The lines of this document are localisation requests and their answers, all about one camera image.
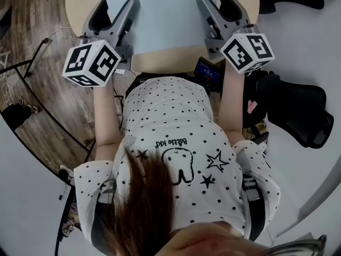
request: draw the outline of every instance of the white cube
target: white cube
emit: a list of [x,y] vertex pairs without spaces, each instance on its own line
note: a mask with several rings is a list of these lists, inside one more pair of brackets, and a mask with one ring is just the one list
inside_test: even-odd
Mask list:
[[239,73],[260,69],[275,59],[264,34],[233,34],[220,52]]
[[121,57],[100,40],[69,50],[62,76],[82,87],[106,86]]

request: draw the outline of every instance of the shirt sleeve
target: shirt sleeve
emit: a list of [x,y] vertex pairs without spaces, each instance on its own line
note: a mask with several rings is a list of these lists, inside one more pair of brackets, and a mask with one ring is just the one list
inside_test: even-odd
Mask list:
[[271,176],[272,169],[266,163],[259,146],[252,141],[239,141],[233,146],[233,150],[243,174],[252,176],[263,192],[267,227],[277,211],[281,197],[280,188]]
[[112,168],[113,161],[92,161],[74,169],[80,226],[90,243],[97,198],[101,186],[113,178]]

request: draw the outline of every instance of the brown hair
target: brown hair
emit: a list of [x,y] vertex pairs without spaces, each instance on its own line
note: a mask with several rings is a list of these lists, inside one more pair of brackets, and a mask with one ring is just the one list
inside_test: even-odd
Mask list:
[[137,160],[126,149],[130,184],[126,198],[113,198],[103,219],[113,254],[154,256],[170,239],[174,214],[171,173],[158,153]]

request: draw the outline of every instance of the star graphic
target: star graphic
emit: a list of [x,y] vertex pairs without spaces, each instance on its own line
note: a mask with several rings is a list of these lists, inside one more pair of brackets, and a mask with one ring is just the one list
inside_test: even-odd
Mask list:
[[224,168],[222,168],[222,166],[229,164],[228,162],[222,161],[222,151],[219,151],[219,154],[216,157],[212,157],[209,155],[206,155],[206,156],[210,159],[209,161],[211,162],[209,166],[207,167],[207,169],[211,167],[217,167],[219,171],[223,172]]
[[203,180],[203,182],[202,183],[200,183],[200,184],[206,184],[206,188],[208,189],[208,185],[210,185],[210,184],[215,184],[215,182],[214,181],[212,181],[212,180],[215,180],[214,178],[211,180],[211,177],[212,177],[212,175],[210,175],[209,177],[204,177],[203,175],[202,175],[202,177],[204,178],[204,180]]
[[147,160],[149,158],[149,156],[146,155],[147,151],[144,151],[144,152],[141,152],[140,150],[139,151],[139,155],[137,157],[139,157],[141,159],[141,161],[143,161],[144,159]]

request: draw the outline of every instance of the white polka dot shirt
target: white polka dot shirt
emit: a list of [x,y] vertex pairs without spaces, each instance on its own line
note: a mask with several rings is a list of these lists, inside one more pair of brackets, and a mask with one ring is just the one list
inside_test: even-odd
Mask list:
[[88,162],[74,170],[80,223],[90,242],[96,203],[108,202],[103,191],[112,189],[115,179],[115,197],[127,194],[130,172],[124,147],[137,159],[158,151],[169,164],[176,202],[174,230],[225,221],[244,234],[250,221],[241,194],[243,173],[254,177],[262,190],[265,226],[273,218],[280,189],[270,167],[257,144],[245,140],[230,146],[213,122],[202,86],[176,77],[147,80],[129,94],[122,128],[125,138],[114,162]]

